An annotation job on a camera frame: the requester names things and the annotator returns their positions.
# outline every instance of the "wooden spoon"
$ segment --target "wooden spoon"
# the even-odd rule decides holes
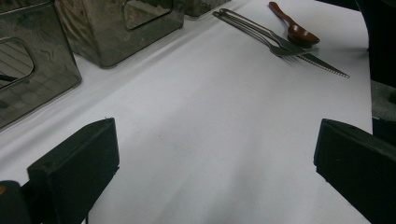
[[[286,15],[275,2],[270,2],[269,7],[280,18],[289,24],[288,38],[296,44],[311,46],[317,44],[320,40],[315,35],[306,31],[302,26],[297,24],[290,16]]]

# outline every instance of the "fork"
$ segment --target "fork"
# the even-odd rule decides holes
[[[247,27],[249,27],[250,29],[255,30],[256,32],[265,35],[269,38],[271,38],[272,40],[274,40],[280,47],[285,48],[285,49],[289,49],[288,48],[288,44],[285,44],[285,42],[287,42],[286,40],[282,39],[280,36],[276,35],[272,30],[265,28],[261,25],[259,25],[258,23],[249,20],[248,18],[234,12],[231,11],[230,9],[227,8],[221,8],[219,10],[219,13],[221,15],[225,15],[229,18],[231,18],[232,20],[238,21],[244,25],[246,25]],[[305,50],[305,53],[309,53],[309,51],[312,51],[314,49],[303,49]]]
[[[217,17],[218,19],[229,23],[231,26],[233,26],[233,27],[241,30],[242,32],[252,36],[253,38],[259,40],[264,45],[266,45],[273,54],[275,54],[278,57],[291,57],[291,56],[296,56],[296,55],[300,55],[300,54],[306,54],[308,51],[310,51],[310,49],[309,50],[305,50],[305,49],[287,50],[287,49],[275,46],[275,45],[271,44],[264,37],[263,34],[261,34],[254,28],[246,25],[245,23],[243,23],[241,21],[235,20],[235,19],[233,19],[233,17],[229,17],[227,14],[222,13],[222,12],[215,11],[215,12],[213,12],[213,15],[215,17]]]

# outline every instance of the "white tablecloth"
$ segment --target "white tablecloth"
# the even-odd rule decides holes
[[[316,173],[322,119],[371,132],[368,38],[358,11],[313,0],[280,7],[320,37],[320,59],[282,60],[213,17],[103,70],[77,56],[82,84],[0,133],[0,179],[26,168],[84,125],[115,118],[120,169],[91,224],[366,223]],[[262,0],[224,5],[284,37]]]

